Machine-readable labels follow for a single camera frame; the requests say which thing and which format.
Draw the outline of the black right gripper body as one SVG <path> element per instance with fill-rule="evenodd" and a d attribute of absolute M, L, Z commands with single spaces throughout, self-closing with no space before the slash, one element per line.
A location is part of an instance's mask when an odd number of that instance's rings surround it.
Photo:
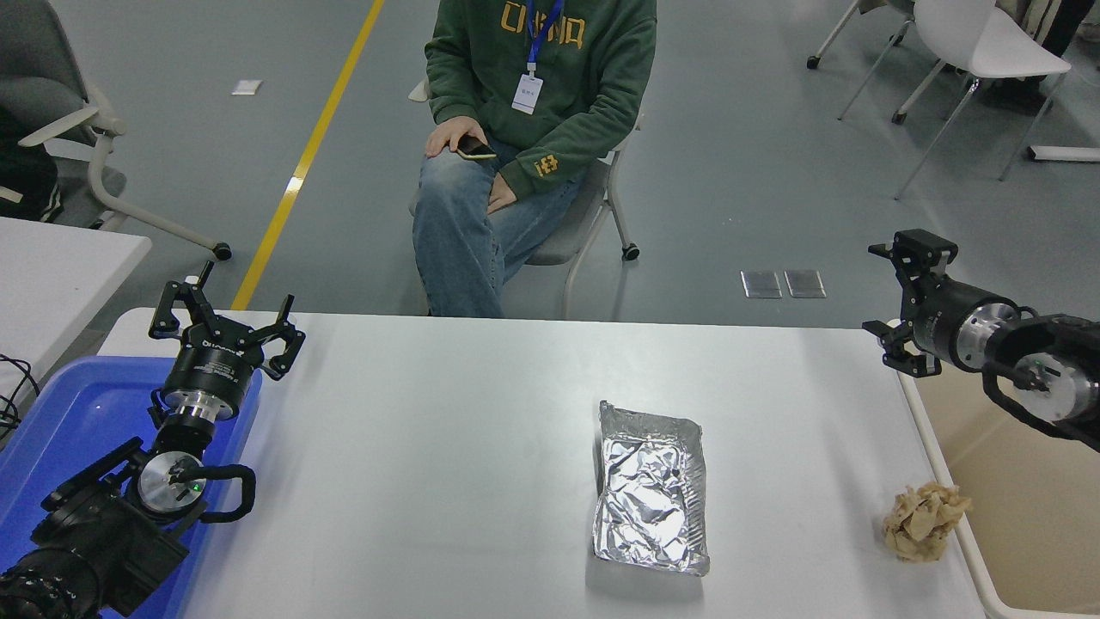
<path fill-rule="evenodd" d="M 948 277 L 920 279 L 919 313 L 913 340 L 920 350 L 956 368 L 979 372 L 989 338 L 989 292 Z"/>

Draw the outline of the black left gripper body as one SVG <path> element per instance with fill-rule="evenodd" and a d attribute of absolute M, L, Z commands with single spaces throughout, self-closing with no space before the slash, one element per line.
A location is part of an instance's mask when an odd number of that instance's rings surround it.
<path fill-rule="evenodd" d="M 205 393 L 223 405 L 243 404 L 253 372 L 262 364 L 262 349 L 234 349 L 202 334 L 184 333 L 180 353 L 162 385 L 162 400 L 180 405 L 186 395 Z"/>

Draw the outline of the person's right hand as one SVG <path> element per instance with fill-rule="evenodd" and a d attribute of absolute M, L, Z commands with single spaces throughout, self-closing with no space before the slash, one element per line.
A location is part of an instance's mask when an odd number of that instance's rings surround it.
<path fill-rule="evenodd" d="M 463 139 L 475 139 L 480 144 L 490 145 L 484 130 L 473 117 L 454 117 L 439 123 L 425 141 L 425 156 L 435 157 L 443 150 L 457 152 Z"/>

